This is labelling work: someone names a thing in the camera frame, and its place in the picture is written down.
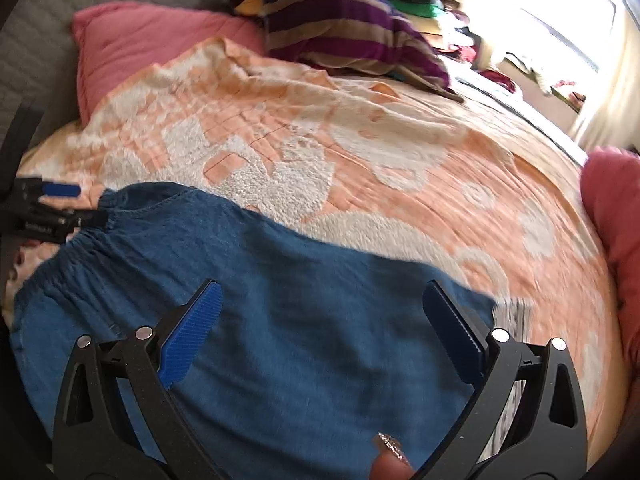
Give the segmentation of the right hand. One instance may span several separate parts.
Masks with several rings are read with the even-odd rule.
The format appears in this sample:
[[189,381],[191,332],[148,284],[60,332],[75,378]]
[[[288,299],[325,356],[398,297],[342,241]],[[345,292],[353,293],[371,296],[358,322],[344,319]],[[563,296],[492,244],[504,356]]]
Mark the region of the right hand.
[[389,436],[379,432],[374,438],[378,456],[373,461],[370,480],[409,480],[414,470],[409,464],[401,444]]

